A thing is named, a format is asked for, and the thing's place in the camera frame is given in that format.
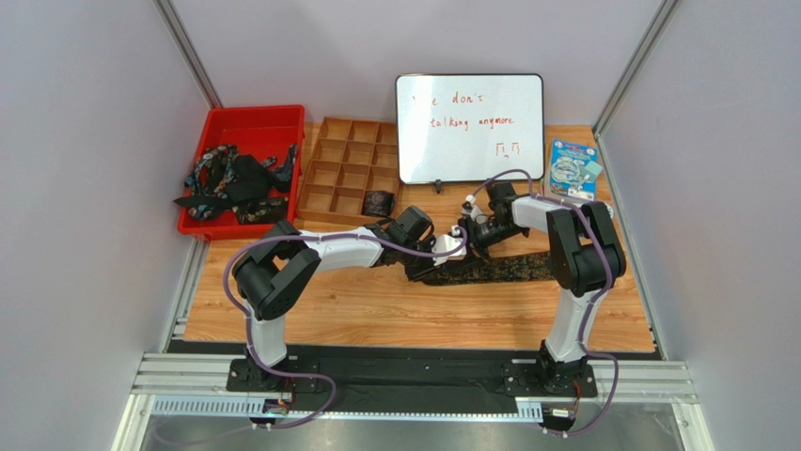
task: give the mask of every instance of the robotic arm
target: robotic arm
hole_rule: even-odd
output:
[[[587,356],[578,336],[591,328],[597,309],[585,318],[588,308],[592,308],[589,301],[606,282],[601,259],[591,243],[581,243],[580,239],[586,237],[573,210],[527,194],[518,195],[508,182],[489,185],[487,191],[492,215],[481,213],[475,206],[475,198],[468,196],[459,227],[439,237],[427,234],[432,230],[432,220],[417,207],[405,210],[397,220],[387,219],[344,234],[365,239],[340,240],[337,235],[342,233],[313,233],[297,230],[288,222],[276,224],[264,238],[287,235],[309,238],[256,247],[233,268],[238,290],[247,300],[246,308],[253,317],[250,334],[261,361],[273,366],[286,357],[285,315],[317,272],[400,263],[409,279],[417,280],[430,272],[478,264],[489,257],[488,248],[493,244],[517,234],[527,236],[534,228],[548,234],[551,271],[561,287],[554,326],[541,343],[540,386],[549,393],[560,393],[570,387],[587,371]],[[613,279],[620,277],[625,273],[625,256],[606,205],[590,202],[581,210],[601,244]],[[466,237],[461,230],[466,230]],[[431,257],[432,252],[445,254],[460,246],[458,252],[447,257]],[[286,265],[279,269],[276,258]],[[603,297],[596,299],[595,306],[602,300]]]

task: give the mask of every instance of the wooden compartment tray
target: wooden compartment tray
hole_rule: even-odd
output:
[[[326,117],[301,186],[298,215],[308,221],[361,226],[365,193],[401,193],[394,123]]]

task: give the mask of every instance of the wooden table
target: wooden table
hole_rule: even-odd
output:
[[[318,124],[306,125],[303,155],[311,154],[318,130]],[[587,126],[546,127],[548,147],[554,138],[595,145]],[[526,189],[525,183],[515,185],[518,193]],[[447,184],[437,194],[431,185],[404,185],[397,211],[416,205],[431,216],[441,233],[456,224],[464,197],[476,186]],[[604,175],[598,187],[599,199],[611,203]],[[479,205],[485,210],[486,202],[482,192]],[[353,228],[302,220],[295,226],[314,231]],[[247,242],[212,242],[185,340],[244,341],[243,315],[223,293],[222,270]],[[543,250],[548,250],[547,236],[536,232],[528,239],[517,236],[491,249],[495,257]],[[557,303],[558,285],[553,281],[429,287],[408,282],[401,265],[345,269],[314,276],[287,315],[286,337],[289,343],[306,344],[536,349],[551,329]],[[589,345],[597,350],[653,351],[631,268],[602,304]]]

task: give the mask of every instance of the blue package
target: blue package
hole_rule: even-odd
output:
[[[595,181],[604,169],[598,149],[555,139],[548,166],[551,193],[581,200],[595,200]]]

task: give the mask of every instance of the red plastic bin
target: red plastic bin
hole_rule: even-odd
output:
[[[253,155],[259,161],[276,156],[278,161],[275,166],[278,166],[287,159],[290,146],[297,143],[291,191],[281,194],[272,190],[269,194],[289,197],[287,220],[292,222],[300,177],[304,118],[305,111],[301,105],[213,109],[206,116],[206,125],[203,126],[193,162],[206,148],[233,144],[241,155]],[[186,209],[181,209],[178,218],[180,233],[205,241],[259,238],[272,227],[272,224],[241,225],[231,211],[224,212],[213,221],[198,221],[190,217]]]

